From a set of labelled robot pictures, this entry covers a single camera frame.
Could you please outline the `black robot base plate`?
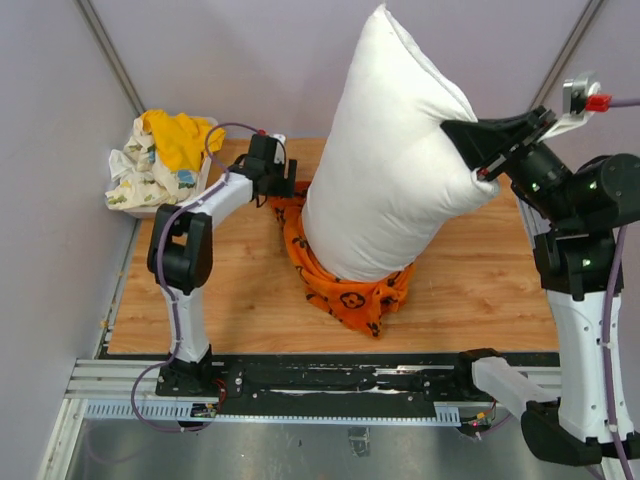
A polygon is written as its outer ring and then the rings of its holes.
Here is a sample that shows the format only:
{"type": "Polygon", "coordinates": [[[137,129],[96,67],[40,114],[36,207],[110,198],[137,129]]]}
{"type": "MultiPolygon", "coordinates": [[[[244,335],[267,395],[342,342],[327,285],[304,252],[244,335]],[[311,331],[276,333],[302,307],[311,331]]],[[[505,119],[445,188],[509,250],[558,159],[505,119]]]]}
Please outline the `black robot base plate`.
{"type": "Polygon", "coordinates": [[[213,355],[228,370],[223,402],[252,394],[416,395],[436,403],[492,403],[467,379],[456,353],[213,355]]]}

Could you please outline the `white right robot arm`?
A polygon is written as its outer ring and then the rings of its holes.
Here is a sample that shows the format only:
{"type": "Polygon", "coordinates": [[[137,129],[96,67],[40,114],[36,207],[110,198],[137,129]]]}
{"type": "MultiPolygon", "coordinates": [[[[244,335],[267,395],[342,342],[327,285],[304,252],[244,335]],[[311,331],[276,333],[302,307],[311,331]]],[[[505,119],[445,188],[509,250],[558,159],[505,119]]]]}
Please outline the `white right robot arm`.
{"type": "Polygon", "coordinates": [[[479,178],[510,179],[515,194],[550,225],[533,256],[556,325],[561,392],[551,395],[491,349],[464,352],[453,375],[466,400],[485,393],[516,417],[529,450],[569,466],[639,455],[617,345],[625,229],[639,218],[639,159],[598,156],[570,170],[544,143],[556,124],[545,108],[442,129],[479,178]]]}

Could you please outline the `white pillow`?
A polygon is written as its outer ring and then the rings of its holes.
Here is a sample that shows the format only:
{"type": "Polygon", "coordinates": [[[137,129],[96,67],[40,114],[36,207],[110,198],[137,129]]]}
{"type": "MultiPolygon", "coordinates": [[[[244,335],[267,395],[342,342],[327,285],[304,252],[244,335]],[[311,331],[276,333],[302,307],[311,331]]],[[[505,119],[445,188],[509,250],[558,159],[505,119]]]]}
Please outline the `white pillow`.
{"type": "Polygon", "coordinates": [[[302,212],[329,273],[374,282],[408,267],[451,218],[493,200],[442,130],[472,122],[462,90],[385,5],[366,20],[302,212]]]}

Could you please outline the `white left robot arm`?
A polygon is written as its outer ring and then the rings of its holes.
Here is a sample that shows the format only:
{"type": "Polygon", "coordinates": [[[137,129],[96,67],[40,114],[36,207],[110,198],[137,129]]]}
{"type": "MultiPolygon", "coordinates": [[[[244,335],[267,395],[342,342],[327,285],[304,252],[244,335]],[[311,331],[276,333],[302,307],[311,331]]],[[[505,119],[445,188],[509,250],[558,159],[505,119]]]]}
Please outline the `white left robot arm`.
{"type": "Polygon", "coordinates": [[[257,133],[211,187],[185,205],[156,210],[147,268],[161,288],[169,314],[171,344],[159,367],[159,396],[223,394],[228,370],[214,365],[205,331],[203,287],[213,270],[213,234],[241,207],[262,199],[292,197],[297,162],[281,134],[257,133]]]}

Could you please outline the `orange patterned plush pillowcase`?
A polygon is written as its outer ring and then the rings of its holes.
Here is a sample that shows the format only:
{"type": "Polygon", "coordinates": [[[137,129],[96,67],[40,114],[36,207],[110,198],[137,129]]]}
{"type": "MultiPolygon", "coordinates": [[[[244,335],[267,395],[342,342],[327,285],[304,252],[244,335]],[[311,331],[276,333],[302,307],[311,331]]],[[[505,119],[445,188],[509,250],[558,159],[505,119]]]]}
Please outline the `orange patterned plush pillowcase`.
{"type": "Polygon", "coordinates": [[[309,246],[302,224],[308,181],[295,184],[291,198],[271,197],[269,207],[281,228],[285,249],[304,288],[306,300],[345,327],[371,338],[382,335],[383,316],[407,302],[416,267],[409,265],[375,282],[345,280],[326,271],[309,246]]]}

